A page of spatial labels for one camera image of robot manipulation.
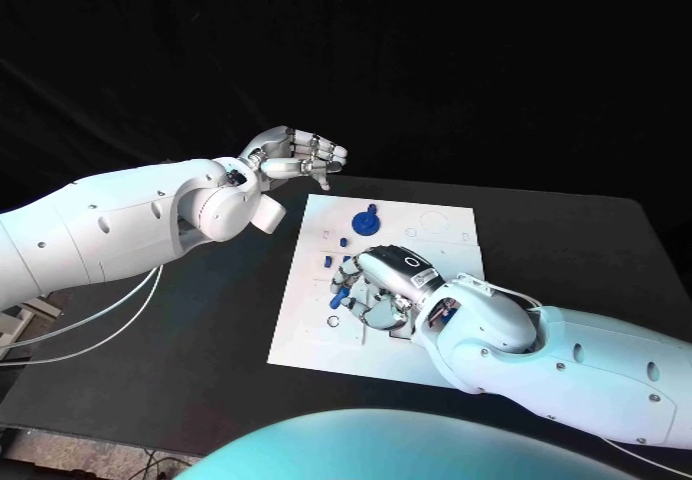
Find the black table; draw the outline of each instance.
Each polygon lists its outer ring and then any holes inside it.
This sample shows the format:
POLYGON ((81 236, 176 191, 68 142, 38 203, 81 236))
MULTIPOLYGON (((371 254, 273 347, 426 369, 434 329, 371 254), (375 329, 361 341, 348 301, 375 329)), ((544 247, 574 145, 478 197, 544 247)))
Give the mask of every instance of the black table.
MULTIPOLYGON (((335 176, 333 195, 473 207, 486 278, 545 304, 626 319, 692 341, 692 304, 641 206, 630 200, 335 176)), ((309 193, 293 180, 271 196, 289 209, 274 233, 250 226, 166 265, 133 326, 78 358, 28 367, 0 423, 205 455, 260 427, 355 407, 470 419, 561 445, 641 476, 662 472, 592 435, 508 399, 267 364, 309 193)), ((58 327, 101 310, 142 277, 83 287, 58 327)), ((148 294, 45 342, 37 359, 101 340, 148 294)), ((692 471, 688 452, 630 447, 692 471)))

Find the floor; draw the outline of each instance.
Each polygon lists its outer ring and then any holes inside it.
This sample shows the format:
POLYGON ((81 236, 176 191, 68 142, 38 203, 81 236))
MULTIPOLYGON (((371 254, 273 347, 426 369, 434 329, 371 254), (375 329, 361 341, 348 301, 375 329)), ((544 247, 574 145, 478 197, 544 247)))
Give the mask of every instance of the floor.
MULTIPOLYGON (((74 289, 55 292, 49 302, 62 308, 73 296, 74 289)), ((52 322, 35 317, 22 334, 21 340, 35 338, 51 329, 52 322)), ((28 357, 34 354, 38 345, 19 347, 8 353, 8 359, 28 357)), ((149 454, 142 448, 119 445, 94 440, 78 439, 54 435, 38 431, 21 431, 12 444, 2 452, 2 456, 12 460, 35 463, 42 467, 65 471, 84 470, 94 473, 100 478, 110 480, 129 480, 146 467, 149 454)), ((181 456, 166 452, 155 453, 155 458, 176 457, 185 462, 195 464, 198 457, 181 456)), ((159 465, 159 471, 166 472, 168 478, 175 477, 185 468, 184 464, 166 460, 159 465)), ((148 480, 158 478, 156 466, 146 476, 148 480)))

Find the white panel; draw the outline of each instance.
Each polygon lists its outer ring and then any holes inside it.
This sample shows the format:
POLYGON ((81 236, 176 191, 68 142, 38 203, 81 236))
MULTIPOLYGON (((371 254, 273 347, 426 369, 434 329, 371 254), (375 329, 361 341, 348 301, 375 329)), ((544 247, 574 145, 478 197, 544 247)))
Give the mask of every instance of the white panel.
MULTIPOLYGON (((423 347, 365 328, 349 318, 345 307, 336 311, 329 308, 329 282, 344 256, 377 245, 413 249, 449 279, 462 271, 485 278, 472 209, 310 195, 269 362, 453 388, 423 347), (375 235, 364 237, 351 222, 371 203, 378 207, 383 227, 375 235), (346 247, 339 244, 342 237, 346 247), (325 268, 326 255, 332 256, 331 268, 325 268), (339 316, 339 327, 328 325, 331 312, 339 316)), ((365 295, 362 285, 357 290, 365 295)))

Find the robotic hand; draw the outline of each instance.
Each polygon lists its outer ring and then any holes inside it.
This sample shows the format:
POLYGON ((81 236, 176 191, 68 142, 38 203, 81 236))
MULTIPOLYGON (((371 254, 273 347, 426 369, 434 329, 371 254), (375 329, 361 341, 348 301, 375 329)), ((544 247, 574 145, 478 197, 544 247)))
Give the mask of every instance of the robotic hand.
POLYGON ((73 182, 0 215, 0 311, 67 287, 132 277, 225 242, 253 223, 273 233, 286 210, 263 192, 299 176, 329 189, 346 150, 277 127, 238 158, 195 159, 73 182))
POLYGON ((690 343, 615 318, 544 307, 465 273, 446 281, 397 246, 374 247, 342 265, 332 293, 361 278, 378 303, 344 298, 342 305, 375 329, 413 322, 411 343, 463 392, 504 395, 619 442, 692 449, 690 343))

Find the circular hole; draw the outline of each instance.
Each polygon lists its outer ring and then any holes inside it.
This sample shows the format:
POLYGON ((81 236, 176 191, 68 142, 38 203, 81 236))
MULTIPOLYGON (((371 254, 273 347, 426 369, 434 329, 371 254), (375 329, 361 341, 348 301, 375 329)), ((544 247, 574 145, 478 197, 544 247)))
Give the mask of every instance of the circular hole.
POLYGON ((584 363, 584 347, 580 343, 574 344, 573 357, 577 363, 584 363))
POLYGON ((661 371, 659 367, 654 362, 649 362, 649 365, 646 366, 646 376, 649 377, 649 380, 652 382, 658 382, 661 378, 661 371))

